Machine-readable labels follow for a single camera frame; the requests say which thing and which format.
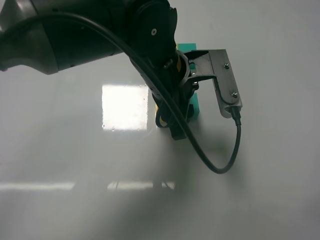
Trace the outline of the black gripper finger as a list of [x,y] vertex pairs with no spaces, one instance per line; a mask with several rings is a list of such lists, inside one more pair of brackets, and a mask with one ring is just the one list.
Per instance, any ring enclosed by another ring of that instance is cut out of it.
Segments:
[[188,109],[187,109],[187,113],[186,113],[186,120],[191,121],[193,119],[194,115],[195,115],[194,105],[189,104]]
[[177,120],[173,115],[171,115],[169,118],[168,128],[173,140],[183,140],[187,138],[185,135],[185,132],[183,131],[181,126],[178,124]]

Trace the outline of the dark robot arm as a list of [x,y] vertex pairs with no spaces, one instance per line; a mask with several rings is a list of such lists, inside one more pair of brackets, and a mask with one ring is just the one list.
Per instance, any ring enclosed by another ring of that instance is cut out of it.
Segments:
[[156,125],[188,137],[187,57],[176,47],[178,11],[167,0],[7,0],[0,11],[0,69],[46,75],[124,53],[157,105]]

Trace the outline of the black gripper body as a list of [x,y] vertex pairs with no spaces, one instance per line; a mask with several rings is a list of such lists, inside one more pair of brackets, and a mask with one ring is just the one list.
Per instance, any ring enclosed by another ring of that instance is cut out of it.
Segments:
[[[159,89],[161,84],[180,112],[187,116],[189,102],[195,90],[191,83],[183,85],[183,79],[189,75],[189,72],[187,72],[187,61],[183,59],[183,53],[179,52],[179,55],[182,58],[180,72],[176,67],[175,48],[132,49],[129,58],[151,90],[155,103],[159,106],[164,102]],[[170,109],[164,102],[161,117],[170,118],[171,115]]]

